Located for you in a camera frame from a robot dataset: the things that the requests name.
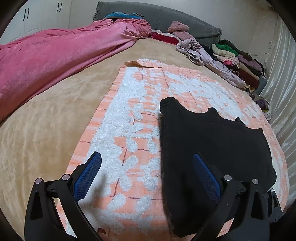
wardrobe door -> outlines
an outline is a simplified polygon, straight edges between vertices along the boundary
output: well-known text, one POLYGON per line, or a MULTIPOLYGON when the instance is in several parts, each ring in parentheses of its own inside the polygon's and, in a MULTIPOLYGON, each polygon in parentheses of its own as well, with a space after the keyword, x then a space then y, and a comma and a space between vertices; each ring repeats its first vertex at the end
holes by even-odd
POLYGON ((24 36, 25 20, 27 17, 28 2, 16 13, 13 19, 8 24, 3 35, 0 38, 0 44, 7 44, 24 36))
POLYGON ((60 9, 57 17, 57 28, 69 28, 72 0, 60 0, 60 9))
POLYGON ((61 2, 58 0, 45 0, 45 11, 44 11, 44 29, 58 28, 57 17, 58 11, 60 10, 61 2))
POLYGON ((25 36, 44 29, 44 0, 29 0, 25 16, 25 36))

beige blanket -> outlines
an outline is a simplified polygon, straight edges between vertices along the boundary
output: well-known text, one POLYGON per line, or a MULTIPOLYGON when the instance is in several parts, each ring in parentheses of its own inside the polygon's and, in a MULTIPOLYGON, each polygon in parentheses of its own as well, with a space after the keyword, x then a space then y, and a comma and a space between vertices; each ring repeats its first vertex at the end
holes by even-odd
POLYGON ((198 69, 228 84, 206 67, 191 63, 175 51, 174 45, 142 39, 20 107, 0 127, 0 208, 21 237, 24 237, 26 206, 35 179, 55 180, 65 173, 82 133, 121 65, 140 58, 198 69))

pink pillow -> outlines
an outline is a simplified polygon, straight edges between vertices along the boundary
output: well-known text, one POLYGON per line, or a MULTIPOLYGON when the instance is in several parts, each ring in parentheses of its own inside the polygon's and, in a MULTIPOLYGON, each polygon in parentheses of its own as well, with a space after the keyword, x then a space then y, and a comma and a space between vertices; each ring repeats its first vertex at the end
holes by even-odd
POLYGON ((185 24, 182 24, 178 21, 173 21, 170 27, 168 28, 168 33, 175 31, 188 31, 189 27, 185 24))
POLYGON ((173 35, 175 35, 176 37, 178 37, 182 41, 187 40, 187 39, 194 39, 194 37, 186 31, 176 31, 176 32, 173 32, 173 35))

pink blanket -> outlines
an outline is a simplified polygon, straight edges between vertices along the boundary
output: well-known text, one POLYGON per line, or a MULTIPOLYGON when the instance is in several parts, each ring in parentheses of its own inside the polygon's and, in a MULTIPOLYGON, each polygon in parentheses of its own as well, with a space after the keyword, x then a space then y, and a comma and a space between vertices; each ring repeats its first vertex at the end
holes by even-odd
POLYGON ((150 33, 144 19, 103 19, 84 28, 44 30, 0 45, 0 121, 35 95, 150 33))

wall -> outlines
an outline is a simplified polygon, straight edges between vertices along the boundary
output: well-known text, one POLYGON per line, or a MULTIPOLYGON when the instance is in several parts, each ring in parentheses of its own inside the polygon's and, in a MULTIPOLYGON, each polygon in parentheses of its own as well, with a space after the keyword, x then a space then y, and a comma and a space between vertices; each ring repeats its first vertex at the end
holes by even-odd
POLYGON ((264 55, 252 55, 253 58, 259 62, 264 63, 270 51, 270 41, 274 38, 274 30, 276 28, 278 14, 276 11, 260 11, 260 18, 258 21, 257 29, 255 31, 253 40, 250 43, 248 53, 252 54, 264 54, 264 55))
MULTIPOLYGON (((70 28, 90 24, 96 11, 97 2, 98 0, 73 0, 70 28)), ((252 41, 254 45, 256 44, 254 36, 261 12, 264 7, 267 9, 267 2, 265 5, 264 0, 259 2, 256 0, 134 0, 134 2, 146 2, 173 8, 222 28, 221 37, 230 40, 238 49, 246 52, 252 41)), ((274 28, 268 28, 265 31, 271 32, 268 36, 273 35, 274 28)))

